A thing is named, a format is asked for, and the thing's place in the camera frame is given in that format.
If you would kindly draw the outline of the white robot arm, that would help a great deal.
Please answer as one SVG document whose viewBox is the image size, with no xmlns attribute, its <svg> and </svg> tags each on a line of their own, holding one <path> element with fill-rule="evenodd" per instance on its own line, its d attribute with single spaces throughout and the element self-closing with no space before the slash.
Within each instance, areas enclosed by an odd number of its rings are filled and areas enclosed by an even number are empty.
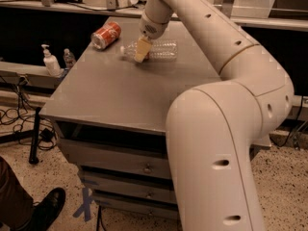
<svg viewBox="0 0 308 231">
<path fill-rule="evenodd" d="M 183 231 L 266 231 L 249 148 L 288 116 L 291 78 L 206 0 L 147 0 L 137 60 L 173 15 L 220 77 L 184 91 L 167 113 L 167 155 Z"/>
</svg>

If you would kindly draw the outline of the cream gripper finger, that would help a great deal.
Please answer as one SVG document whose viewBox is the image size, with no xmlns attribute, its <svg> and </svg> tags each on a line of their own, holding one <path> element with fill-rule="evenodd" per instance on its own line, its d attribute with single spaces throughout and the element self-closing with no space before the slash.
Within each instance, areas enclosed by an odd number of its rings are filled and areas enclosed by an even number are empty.
<svg viewBox="0 0 308 231">
<path fill-rule="evenodd" d="M 140 37 L 137 40 L 137 47 L 134 60 L 137 63 L 142 63 L 146 55 L 149 53 L 151 47 L 152 47 L 152 42 L 148 37 Z"/>
</svg>

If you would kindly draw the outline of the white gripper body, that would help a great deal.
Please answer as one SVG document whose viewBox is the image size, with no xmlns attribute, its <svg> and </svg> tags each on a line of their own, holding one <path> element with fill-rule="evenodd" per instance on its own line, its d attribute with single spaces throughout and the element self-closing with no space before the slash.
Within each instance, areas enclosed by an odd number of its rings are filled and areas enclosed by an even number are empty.
<svg viewBox="0 0 308 231">
<path fill-rule="evenodd" d="M 150 39 L 158 39 L 165 32 L 168 16 L 165 14 L 148 14 L 143 12 L 139 23 L 141 33 Z"/>
</svg>

